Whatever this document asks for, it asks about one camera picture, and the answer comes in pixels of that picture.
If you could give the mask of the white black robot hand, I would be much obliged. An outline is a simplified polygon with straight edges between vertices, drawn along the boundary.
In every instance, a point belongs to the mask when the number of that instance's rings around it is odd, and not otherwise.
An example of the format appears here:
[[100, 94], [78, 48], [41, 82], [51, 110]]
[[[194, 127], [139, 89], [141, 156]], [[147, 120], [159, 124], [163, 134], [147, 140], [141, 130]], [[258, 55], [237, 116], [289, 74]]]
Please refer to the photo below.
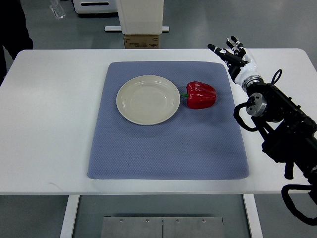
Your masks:
[[245, 81], [250, 77], [258, 76], [256, 62], [249, 50], [235, 36], [227, 38], [226, 44], [230, 50], [213, 44], [208, 44], [208, 49], [225, 62], [232, 81], [242, 88], [246, 88]]

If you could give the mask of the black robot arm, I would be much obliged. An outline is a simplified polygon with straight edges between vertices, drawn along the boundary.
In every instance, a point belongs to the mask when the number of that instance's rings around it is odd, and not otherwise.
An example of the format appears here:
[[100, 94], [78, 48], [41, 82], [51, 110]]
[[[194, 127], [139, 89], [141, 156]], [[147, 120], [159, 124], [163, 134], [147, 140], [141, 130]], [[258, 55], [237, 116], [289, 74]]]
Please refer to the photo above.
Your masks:
[[242, 88], [249, 98], [235, 107], [233, 116], [245, 130], [261, 134], [262, 151], [275, 162], [285, 164], [286, 179], [293, 179], [295, 166], [302, 171], [308, 184], [285, 185], [281, 195], [296, 218], [315, 226], [316, 218], [309, 218], [297, 210], [289, 191], [306, 190], [313, 202], [317, 200], [317, 124], [275, 86], [281, 74], [278, 70], [271, 83], [265, 83], [260, 76], [247, 78]]

